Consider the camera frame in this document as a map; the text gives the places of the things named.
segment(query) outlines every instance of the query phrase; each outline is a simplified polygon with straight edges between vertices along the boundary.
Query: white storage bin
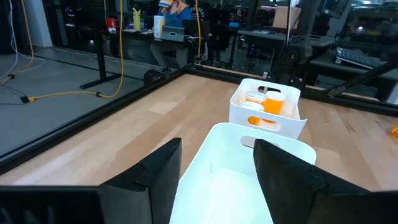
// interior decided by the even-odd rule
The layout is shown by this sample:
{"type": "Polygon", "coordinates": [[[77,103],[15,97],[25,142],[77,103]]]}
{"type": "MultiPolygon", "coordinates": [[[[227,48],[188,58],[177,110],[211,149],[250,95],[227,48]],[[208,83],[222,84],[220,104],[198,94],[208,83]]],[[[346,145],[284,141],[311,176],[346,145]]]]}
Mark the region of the white storage bin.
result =
{"type": "Polygon", "coordinates": [[[170,223],[272,223],[253,148],[243,146],[242,138],[245,145],[265,139],[315,163],[315,151],[300,141],[237,124],[216,124],[180,179],[170,223]]]}
{"type": "Polygon", "coordinates": [[[297,139],[307,122],[307,119],[300,119],[299,108],[297,107],[299,98],[300,90],[294,87],[245,78],[229,102],[229,122],[297,139]],[[281,93],[286,95],[280,115],[253,111],[240,106],[246,100],[246,93],[257,91],[260,86],[264,86],[265,90],[267,88],[280,90],[281,93]],[[251,116],[275,121],[276,123],[261,120],[259,126],[251,125],[248,122],[248,118],[251,116]]]}

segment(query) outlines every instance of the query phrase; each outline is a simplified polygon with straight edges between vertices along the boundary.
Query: wooden floor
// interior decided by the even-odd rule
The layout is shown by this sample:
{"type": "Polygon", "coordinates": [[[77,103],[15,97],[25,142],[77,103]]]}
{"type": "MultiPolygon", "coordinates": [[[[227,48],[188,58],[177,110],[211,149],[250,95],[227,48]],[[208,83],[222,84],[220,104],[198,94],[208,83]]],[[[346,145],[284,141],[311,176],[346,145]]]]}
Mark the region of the wooden floor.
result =
{"type": "MultiPolygon", "coordinates": [[[[238,86],[184,75],[80,134],[0,176],[0,184],[98,185],[173,137],[183,139],[182,173],[211,127],[228,121],[238,86]]],[[[369,190],[398,189],[395,118],[301,99],[300,140],[318,167],[369,190]]]]}

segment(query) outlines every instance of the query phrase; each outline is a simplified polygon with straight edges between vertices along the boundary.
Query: white storage basket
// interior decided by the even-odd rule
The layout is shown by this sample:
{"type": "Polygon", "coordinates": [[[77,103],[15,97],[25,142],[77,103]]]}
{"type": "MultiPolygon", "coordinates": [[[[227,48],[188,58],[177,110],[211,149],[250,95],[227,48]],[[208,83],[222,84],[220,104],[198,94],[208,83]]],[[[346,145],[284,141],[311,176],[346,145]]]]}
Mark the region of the white storage basket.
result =
{"type": "Polygon", "coordinates": [[[307,122],[307,119],[300,119],[299,108],[297,107],[299,98],[300,90],[294,87],[245,78],[229,102],[229,122],[297,139],[307,122]],[[268,88],[273,88],[286,95],[280,115],[254,111],[240,106],[246,100],[246,93],[257,91],[260,86],[264,86],[265,91],[268,88]],[[259,126],[251,125],[248,122],[248,118],[251,116],[275,121],[276,123],[261,120],[259,126]]]}
{"type": "Polygon", "coordinates": [[[180,179],[170,223],[272,223],[253,148],[241,144],[254,144],[255,139],[315,163],[315,151],[300,141],[237,124],[216,124],[180,179]]]}

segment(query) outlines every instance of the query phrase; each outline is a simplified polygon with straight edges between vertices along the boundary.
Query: orange object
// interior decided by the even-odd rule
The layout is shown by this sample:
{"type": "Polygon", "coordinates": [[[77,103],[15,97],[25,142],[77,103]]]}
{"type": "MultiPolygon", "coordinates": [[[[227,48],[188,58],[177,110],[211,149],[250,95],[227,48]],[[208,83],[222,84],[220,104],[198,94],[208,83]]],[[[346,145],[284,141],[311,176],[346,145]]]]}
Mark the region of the orange object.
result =
{"type": "MultiPolygon", "coordinates": [[[[259,103],[255,103],[255,102],[243,102],[241,104],[241,106],[243,108],[247,108],[247,109],[250,109],[250,110],[262,111],[262,112],[264,111],[264,107],[261,106],[259,103]]],[[[260,118],[251,116],[251,117],[249,117],[248,122],[249,122],[249,124],[259,126],[260,125],[260,118]]]]}
{"type": "Polygon", "coordinates": [[[391,135],[393,135],[395,138],[398,138],[398,121],[396,121],[396,123],[392,127],[391,135]]]}
{"type": "Polygon", "coordinates": [[[246,94],[246,101],[255,102],[262,104],[266,100],[267,96],[259,91],[250,91],[246,94]]]}
{"type": "MultiPolygon", "coordinates": [[[[280,115],[286,95],[279,93],[278,91],[268,91],[266,93],[267,99],[262,103],[264,112],[280,115]]],[[[275,123],[274,121],[264,120],[269,123],[275,123]]]]}

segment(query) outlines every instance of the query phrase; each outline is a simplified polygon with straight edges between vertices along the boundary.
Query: person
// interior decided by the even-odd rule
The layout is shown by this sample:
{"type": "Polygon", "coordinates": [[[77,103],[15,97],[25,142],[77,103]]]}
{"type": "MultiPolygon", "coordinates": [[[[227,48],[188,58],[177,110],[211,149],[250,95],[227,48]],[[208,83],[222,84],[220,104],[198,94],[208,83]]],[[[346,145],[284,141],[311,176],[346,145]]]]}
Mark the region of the person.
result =
{"type": "MultiPolygon", "coordinates": [[[[157,15],[164,16],[165,26],[182,27],[184,19],[191,19],[191,9],[182,0],[160,0],[159,6],[157,15]]],[[[188,49],[186,47],[166,42],[153,42],[150,45],[150,51],[164,70],[167,69],[164,53],[171,50],[176,51],[175,56],[179,67],[184,67],[187,64],[188,49]]]]}

